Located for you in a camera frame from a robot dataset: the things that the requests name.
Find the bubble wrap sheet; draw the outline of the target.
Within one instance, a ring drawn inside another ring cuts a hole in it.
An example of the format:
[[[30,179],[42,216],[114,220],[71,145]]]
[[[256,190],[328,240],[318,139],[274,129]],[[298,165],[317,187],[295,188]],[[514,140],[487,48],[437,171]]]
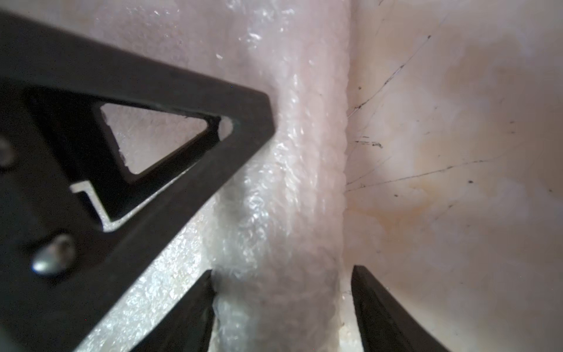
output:
[[[105,1],[92,37],[267,93],[275,136],[80,344],[128,351],[197,277],[213,351],[338,351],[349,1]]]

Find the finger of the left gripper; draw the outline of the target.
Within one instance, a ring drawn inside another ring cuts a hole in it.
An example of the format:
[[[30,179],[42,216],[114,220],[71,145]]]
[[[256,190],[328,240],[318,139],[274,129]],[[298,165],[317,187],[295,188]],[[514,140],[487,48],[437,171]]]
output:
[[[113,107],[204,128],[136,174]],[[275,130],[263,92],[2,12],[1,350],[74,350]]]

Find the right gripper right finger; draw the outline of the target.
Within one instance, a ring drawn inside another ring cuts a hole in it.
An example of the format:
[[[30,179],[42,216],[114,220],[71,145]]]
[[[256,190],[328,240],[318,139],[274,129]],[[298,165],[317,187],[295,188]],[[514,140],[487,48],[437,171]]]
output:
[[[445,351],[363,265],[353,267],[351,292],[365,351]]]

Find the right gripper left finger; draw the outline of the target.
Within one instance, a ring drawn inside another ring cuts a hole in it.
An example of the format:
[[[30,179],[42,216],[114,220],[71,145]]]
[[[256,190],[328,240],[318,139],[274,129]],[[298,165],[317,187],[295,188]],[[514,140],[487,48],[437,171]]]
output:
[[[216,292],[207,270],[134,351],[193,351],[209,349],[215,321]]]

